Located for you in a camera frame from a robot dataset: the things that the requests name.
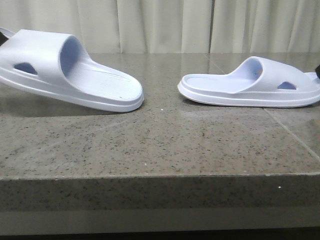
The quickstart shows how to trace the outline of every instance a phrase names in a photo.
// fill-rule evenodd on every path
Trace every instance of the floor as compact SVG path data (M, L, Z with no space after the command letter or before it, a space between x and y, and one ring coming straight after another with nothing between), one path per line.
M320 62L318 53L256 55L303 72ZM178 92L182 76L229 73L249 54L91 56L138 79L143 105L104 112L0 84L0 233L55 238L320 226L320 103L225 107ZM317 230L275 230L283 233Z

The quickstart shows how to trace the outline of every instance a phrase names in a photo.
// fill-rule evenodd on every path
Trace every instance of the black object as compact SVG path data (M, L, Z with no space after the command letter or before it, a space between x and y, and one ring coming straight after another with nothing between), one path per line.
M3 35L2 32L0 32L0 46L4 44L7 40L8 38L5 35Z
M320 65L316 67L315 73L318 76L318 78L320 78Z

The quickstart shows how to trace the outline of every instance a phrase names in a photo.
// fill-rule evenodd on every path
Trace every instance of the speckled stone surface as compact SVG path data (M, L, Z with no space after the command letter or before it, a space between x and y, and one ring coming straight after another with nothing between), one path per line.
M316 53L256 54L310 72ZM246 54L92 54L137 78L142 107L90 109L0 85L0 212L303 207L320 203L320 104L222 107L185 99L190 73Z

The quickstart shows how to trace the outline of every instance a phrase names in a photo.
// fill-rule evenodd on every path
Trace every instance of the slide sandal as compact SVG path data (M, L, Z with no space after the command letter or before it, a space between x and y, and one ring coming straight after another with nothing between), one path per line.
M0 82L32 94L111 112L129 112L144 101L132 76L94 62L70 34L0 28Z
M320 101L315 72L258 56L226 75L185 75L178 90L192 101L220 106L294 108Z

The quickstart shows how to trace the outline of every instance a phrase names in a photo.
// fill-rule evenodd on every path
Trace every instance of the curtain fold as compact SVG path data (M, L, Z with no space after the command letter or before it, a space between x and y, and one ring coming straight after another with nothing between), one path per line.
M320 52L319 0L1 0L0 26L89 53Z

